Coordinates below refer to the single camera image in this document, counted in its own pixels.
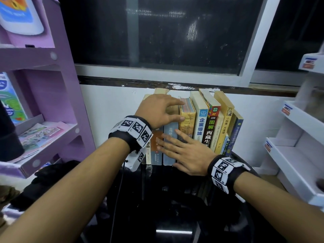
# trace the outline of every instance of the white wall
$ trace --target white wall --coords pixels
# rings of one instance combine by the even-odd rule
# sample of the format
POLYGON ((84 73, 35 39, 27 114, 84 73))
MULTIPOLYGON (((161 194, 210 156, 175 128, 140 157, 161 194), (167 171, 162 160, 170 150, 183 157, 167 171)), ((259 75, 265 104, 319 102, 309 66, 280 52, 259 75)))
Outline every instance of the white wall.
MULTIPOLYGON (((96 147, 107 138, 110 129, 126 115, 135 114, 146 93, 154 89, 81 85, 92 135, 96 147)), ((172 90, 173 97, 189 97, 188 91, 172 90)), ((259 167, 268 155, 263 143, 266 137, 275 137, 284 116, 280 113, 287 97, 226 94, 244 122, 233 151, 250 165, 259 167)))

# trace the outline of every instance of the hand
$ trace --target hand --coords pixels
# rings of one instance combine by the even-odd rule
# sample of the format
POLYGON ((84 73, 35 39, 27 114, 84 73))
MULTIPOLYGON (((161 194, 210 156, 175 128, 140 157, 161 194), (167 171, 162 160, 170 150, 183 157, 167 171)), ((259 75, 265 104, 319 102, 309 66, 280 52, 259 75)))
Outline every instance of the hand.
POLYGON ((135 115, 144 118, 150 123, 152 129, 157 129, 171 122, 184 121, 180 115, 166 113, 168 106, 184 105, 180 99, 165 94, 152 94, 141 102, 135 115))
POLYGON ((188 175, 207 175, 208 166, 217 154, 215 154, 209 147, 190 138, 180 130, 175 131, 188 143, 183 143, 169 135, 163 134, 162 137, 171 143, 164 142, 157 138, 156 142, 159 144, 157 147, 158 150, 170 158, 176 159, 178 163, 174 163, 173 166, 188 175))

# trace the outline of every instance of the dark window glass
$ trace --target dark window glass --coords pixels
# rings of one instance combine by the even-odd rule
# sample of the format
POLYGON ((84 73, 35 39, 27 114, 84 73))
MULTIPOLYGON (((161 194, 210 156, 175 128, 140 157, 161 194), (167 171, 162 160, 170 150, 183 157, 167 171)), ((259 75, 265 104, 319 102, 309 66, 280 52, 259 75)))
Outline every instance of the dark window glass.
POLYGON ((239 74, 263 0, 60 0, 75 63, 239 74))
POLYGON ((256 69, 298 71, 324 40, 324 0, 280 0, 256 69))

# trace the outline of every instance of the finger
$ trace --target finger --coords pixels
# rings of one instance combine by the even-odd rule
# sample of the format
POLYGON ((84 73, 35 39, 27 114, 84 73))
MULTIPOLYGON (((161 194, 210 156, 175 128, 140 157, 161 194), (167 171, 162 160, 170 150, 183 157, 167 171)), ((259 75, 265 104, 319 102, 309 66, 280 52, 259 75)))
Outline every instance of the finger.
POLYGON ((181 136, 186 142, 193 143, 193 139, 190 138, 188 135, 184 134, 180 130, 174 130, 179 136, 181 136))
POLYGON ((172 144, 178 146, 178 147, 182 147, 182 148, 185 148, 187 146, 186 143, 183 143, 182 141, 176 139, 176 138, 173 138, 169 135, 166 135, 166 134, 162 134, 162 137, 164 139, 167 139, 169 142, 171 142, 172 144))
POLYGON ((167 115, 167 117, 169 118, 169 122, 182 122, 184 121, 186 118, 177 114, 174 115, 167 115))
POLYGON ((170 158, 174 158, 174 159, 179 159, 180 158, 180 154, 176 154, 173 151, 167 150, 161 146, 157 146, 157 149, 161 152, 163 152, 165 155, 167 155, 170 158))
POLYGON ((186 167, 184 167, 181 163, 174 163, 173 167, 176 167, 178 170, 187 173, 188 175, 191 175, 191 172, 186 167))
POLYGON ((179 153, 179 154, 183 153, 183 148, 178 147, 178 146, 175 146, 175 145, 173 145, 172 143, 164 142, 164 141, 162 141, 162 140, 159 139, 159 138, 156 138, 156 142, 157 142, 157 144, 159 144, 160 146, 163 146, 163 147, 165 147, 166 149, 168 149, 168 150, 170 150, 170 151, 173 151, 173 152, 175 152, 175 153, 179 153))
POLYGON ((177 106, 177 105, 184 105, 185 103, 181 101, 180 99, 169 97, 167 98, 167 106, 177 106))

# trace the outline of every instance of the black cable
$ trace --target black cable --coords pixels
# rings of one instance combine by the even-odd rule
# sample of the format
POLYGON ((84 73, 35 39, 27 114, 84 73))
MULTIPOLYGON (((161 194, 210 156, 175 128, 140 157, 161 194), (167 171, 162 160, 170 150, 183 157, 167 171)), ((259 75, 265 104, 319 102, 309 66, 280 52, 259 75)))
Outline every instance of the black cable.
POLYGON ((120 185, 119 185, 119 190, 118 190, 118 193, 117 193, 117 198, 116 198, 116 204, 115 204, 115 209, 114 209, 114 216, 112 218, 112 226, 111 226, 111 233, 110 233, 110 243, 111 243, 111 240, 112 240, 112 233, 114 231, 114 223, 115 223, 115 216, 116 216, 116 208, 117 208, 117 202, 118 202, 118 197, 119 197, 119 193, 120 193, 120 189, 121 189, 121 186, 122 186, 122 182, 123 182, 123 177, 124 177, 124 170, 125 170, 125 162, 124 162, 124 165, 123 165, 123 170, 122 170, 122 173, 121 173, 121 180, 120 180, 120 185))

